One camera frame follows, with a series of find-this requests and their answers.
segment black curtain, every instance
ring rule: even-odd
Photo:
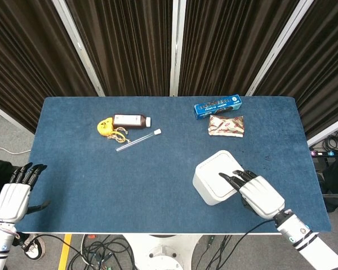
[[[35,132],[48,96],[97,96],[50,0],[0,0],[0,108]]]
[[[338,1],[314,1],[255,94],[294,97],[308,138],[338,120]]]
[[[67,0],[108,96],[168,96],[172,0]]]
[[[187,0],[179,96],[245,95],[297,3]]]

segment yellow floor stripe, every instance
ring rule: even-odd
[[[64,241],[66,243],[70,244],[71,240],[72,240],[71,234],[65,235]],[[60,256],[60,263],[59,263],[59,267],[58,267],[57,270],[65,270],[66,269],[66,261],[68,260],[69,249],[70,249],[70,247],[63,243],[63,249],[61,250],[61,256]]]

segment white bottle cap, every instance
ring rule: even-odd
[[[145,119],[146,127],[147,127],[147,128],[150,128],[151,123],[152,123],[152,119],[151,119],[150,117],[147,117],[147,118]]]

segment robotic hand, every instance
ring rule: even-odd
[[[0,193],[0,270],[5,265],[14,237],[19,240],[21,247],[25,248],[24,242],[16,232],[15,224],[22,220],[24,215],[40,211],[50,203],[46,201],[42,205],[28,207],[30,193],[40,173],[46,169],[46,165],[38,164],[26,174],[32,165],[29,163],[16,169]]]
[[[338,255],[312,232],[290,209],[284,210],[284,198],[262,176],[245,170],[237,176],[219,173],[243,197],[259,216],[273,219],[277,230],[316,269],[338,269]]]

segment white plastic container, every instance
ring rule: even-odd
[[[219,173],[234,176],[234,170],[243,168],[228,151],[221,150],[196,167],[193,186],[208,205],[216,205],[236,193],[236,190],[219,176]]]

